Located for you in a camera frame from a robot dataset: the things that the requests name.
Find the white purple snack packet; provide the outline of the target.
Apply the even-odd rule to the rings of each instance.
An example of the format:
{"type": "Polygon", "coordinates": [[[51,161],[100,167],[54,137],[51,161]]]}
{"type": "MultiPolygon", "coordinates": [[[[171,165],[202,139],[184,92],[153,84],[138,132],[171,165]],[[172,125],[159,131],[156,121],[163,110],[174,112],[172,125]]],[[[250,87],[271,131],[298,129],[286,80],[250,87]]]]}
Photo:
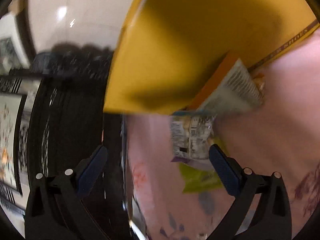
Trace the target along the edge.
{"type": "Polygon", "coordinates": [[[172,161],[199,170],[213,170],[209,149],[215,143],[214,121],[214,116],[203,114],[171,116],[172,161]]]}

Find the framed flower painting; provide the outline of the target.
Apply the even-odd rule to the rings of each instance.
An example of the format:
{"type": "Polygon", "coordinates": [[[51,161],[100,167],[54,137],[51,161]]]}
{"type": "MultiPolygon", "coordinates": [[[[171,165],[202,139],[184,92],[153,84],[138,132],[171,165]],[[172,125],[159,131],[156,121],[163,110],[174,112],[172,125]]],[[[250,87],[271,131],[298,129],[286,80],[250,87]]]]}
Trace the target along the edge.
{"type": "Polygon", "coordinates": [[[23,214],[30,192],[29,124],[40,80],[1,78],[1,204],[23,214]]]}

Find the orange white snack packet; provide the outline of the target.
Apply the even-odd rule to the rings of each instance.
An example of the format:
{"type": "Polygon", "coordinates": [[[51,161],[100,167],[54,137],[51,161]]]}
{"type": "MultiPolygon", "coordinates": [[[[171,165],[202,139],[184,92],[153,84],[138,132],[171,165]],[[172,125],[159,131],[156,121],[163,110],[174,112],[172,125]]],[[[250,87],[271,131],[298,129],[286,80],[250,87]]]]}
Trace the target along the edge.
{"type": "Polygon", "coordinates": [[[242,60],[228,53],[204,84],[187,110],[222,115],[244,113],[263,100],[242,60]]]}

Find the pink floral tablecloth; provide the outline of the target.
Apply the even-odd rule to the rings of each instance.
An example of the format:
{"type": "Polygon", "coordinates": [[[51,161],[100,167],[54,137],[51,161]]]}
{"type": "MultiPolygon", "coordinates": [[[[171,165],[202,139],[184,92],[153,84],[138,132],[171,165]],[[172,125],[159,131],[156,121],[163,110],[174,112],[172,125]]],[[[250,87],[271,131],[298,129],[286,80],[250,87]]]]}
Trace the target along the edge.
{"type": "MultiPolygon", "coordinates": [[[[297,234],[319,201],[319,32],[272,62],[264,76],[264,104],[218,120],[217,131],[242,167],[282,174],[297,234]]],[[[224,188],[183,193],[169,122],[164,115],[127,118],[136,199],[151,239],[199,239],[219,224],[233,198],[224,188]]]]}

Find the yellow cardboard box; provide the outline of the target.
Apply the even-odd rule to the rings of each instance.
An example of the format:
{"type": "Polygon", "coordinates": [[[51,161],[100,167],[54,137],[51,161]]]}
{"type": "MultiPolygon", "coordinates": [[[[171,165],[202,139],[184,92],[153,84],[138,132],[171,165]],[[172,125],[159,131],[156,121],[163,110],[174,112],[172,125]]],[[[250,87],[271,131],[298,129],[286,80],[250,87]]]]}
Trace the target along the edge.
{"type": "Polygon", "coordinates": [[[254,71],[318,26],[306,0],[133,0],[104,111],[173,113],[191,102],[226,53],[254,71]]]}

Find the green snack packet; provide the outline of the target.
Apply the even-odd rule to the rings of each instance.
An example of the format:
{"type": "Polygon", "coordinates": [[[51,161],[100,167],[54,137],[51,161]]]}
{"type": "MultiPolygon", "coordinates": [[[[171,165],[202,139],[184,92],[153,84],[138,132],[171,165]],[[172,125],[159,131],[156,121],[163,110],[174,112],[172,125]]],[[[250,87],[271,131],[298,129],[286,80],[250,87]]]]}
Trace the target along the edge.
{"type": "Polygon", "coordinates": [[[225,154],[224,142],[218,136],[210,135],[206,140],[188,146],[187,139],[172,143],[173,162],[178,163],[178,169],[185,183],[183,193],[200,193],[222,187],[222,182],[209,160],[209,148],[217,144],[225,154]]]}

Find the dark carved wooden furniture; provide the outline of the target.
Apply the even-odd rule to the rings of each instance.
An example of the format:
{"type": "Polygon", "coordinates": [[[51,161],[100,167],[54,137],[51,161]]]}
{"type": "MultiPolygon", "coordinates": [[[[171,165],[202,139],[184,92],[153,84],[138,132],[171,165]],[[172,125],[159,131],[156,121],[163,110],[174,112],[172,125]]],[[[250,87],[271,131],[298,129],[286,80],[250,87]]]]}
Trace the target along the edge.
{"type": "Polygon", "coordinates": [[[36,55],[28,72],[41,80],[27,142],[30,189],[36,178],[74,169],[100,145],[107,161],[82,203],[107,239],[133,239],[126,196],[126,126],[103,110],[113,51],[60,44],[36,55]]]}

